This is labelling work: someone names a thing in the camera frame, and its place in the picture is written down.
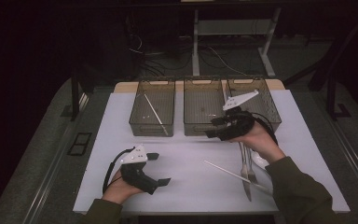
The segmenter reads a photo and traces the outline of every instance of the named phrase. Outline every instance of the wrist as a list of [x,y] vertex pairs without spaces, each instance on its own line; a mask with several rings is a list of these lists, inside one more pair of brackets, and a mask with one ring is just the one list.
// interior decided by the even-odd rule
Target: wrist
[[130,194],[111,188],[105,192],[101,199],[111,203],[123,204],[129,198]]
[[266,160],[269,164],[286,157],[286,155],[279,147],[274,147],[267,150],[259,151],[258,153],[261,156],[261,158]]

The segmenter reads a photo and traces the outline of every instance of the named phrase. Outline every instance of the chopstick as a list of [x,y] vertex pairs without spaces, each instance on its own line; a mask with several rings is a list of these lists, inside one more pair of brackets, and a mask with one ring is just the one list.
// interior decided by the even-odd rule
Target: chopstick
[[150,107],[152,108],[153,113],[156,115],[156,118],[158,119],[158,123],[161,125],[162,129],[164,130],[165,135],[168,135],[167,130],[165,130],[164,125],[162,125],[161,119],[159,119],[159,116],[158,116],[156,110],[154,109],[154,107],[153,107],[152,104],[150,103],[149,98],[147,98],[146,94],[145,94],[145,98],[146,98],[147,102],[149,103]]
[[204,162],[206,162],[206,163],[208,163],[208,164],[214,166],[215,168],[217,168],[217,169],[219,169],[219,170],[221,170],[221,171],[224,171],[224,172],[226,172],[226,173],[228,173],[228,174],[230,174],[230,175],[233,175],[233,176],[235,176],[235,177],[237,177],[237,178],[239,178],[239,179],[241,179],[241,180],[243,180],[243,181],[245,181],[245,182],[248,182],[248,183],[252,184],[253,186],[258,187],[259,189],[262,189],[263,191],[265,191],[265,192],[268,193],[268,194],[272,194],[271,191],[270,191],[268,188],[264,187],[264,186],[261,186],[261,185],[258,185],[258,184],[253,184],[250,180],[248,180],[248,179],[246,179],[246,178],[243,178],[243,177],[240,176],[240,175],[236,175],[236,174],[234,174],[234,173],[232,173],[232,172],[230,172],[230,171],[228,171],[228,170],[225,170],[225,169],[223,169],[222,167],[217,166],[217,165],[215,165],[215,164],[213,164],[213,163],[211,163],[211,162],[209,162],[209,161],[204,161]]

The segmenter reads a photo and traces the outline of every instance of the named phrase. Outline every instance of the transparent plastic bin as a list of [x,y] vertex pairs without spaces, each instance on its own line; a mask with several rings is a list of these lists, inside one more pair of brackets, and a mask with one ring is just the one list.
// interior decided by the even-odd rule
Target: transparent plastic bin
[[225,98],[220,77],[185,77],[184,124],[186,136],[215,130],[211,119],[224,115]]
[[254,116],[271,124],[275,132],[282,123],[281,117],[269,92],[264,78],[228,77],[226,84],[227,96],[238,96],[258,90],[257,96],[241,105],[242,110],[254,113]]
[[133,135],[172,137],[174,105],[173,78],[140,80],[129,121]]

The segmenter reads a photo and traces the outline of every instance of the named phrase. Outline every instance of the hand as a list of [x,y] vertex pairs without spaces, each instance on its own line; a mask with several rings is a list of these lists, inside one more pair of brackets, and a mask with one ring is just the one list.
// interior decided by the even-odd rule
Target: hand
[[229,142],[242,142],[247,147],[258,152],[261,158],[272,163],[285,157],[283,151],[272,140],[267,131],[255,121],[255,125],[247,134],[228,140]]
[[123,204],[130,196],[142,192],[141,189],[127,184],[121,177],[120,170],[118,170],[112,178],[111,185],[103,194],[102,199],[112,203]]

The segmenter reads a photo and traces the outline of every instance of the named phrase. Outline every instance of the white table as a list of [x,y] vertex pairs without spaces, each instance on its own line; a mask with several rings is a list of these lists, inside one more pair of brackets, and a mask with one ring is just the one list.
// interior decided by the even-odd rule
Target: white table
[[[125,202],[123,215],[272,214],[278,212],[270,195],[251,187],[247,199],[241,180],[203,161],[240,174],[241,152],[237,143],[206,136],[187,137],[183,124],[183,92],[176,93],[173,137],[135,137],[129,118],[135,92],[115,91],[107,103],[102,124],[79,189],[74,211],[86,213],[101,198],[110,162],[126,148],[144,144],[147,152],[159,153],[144,168],[154,179],[170,177],[166,187],[153,195],[138,194]],[[290,91],[271,91],[282,119],[276,135],[282,150],[298,167],[325,185],[333,196],[333,210],[349,212],[337,183],[328,170]],[[271,189],[269,175],[254,166],[260,184]]]

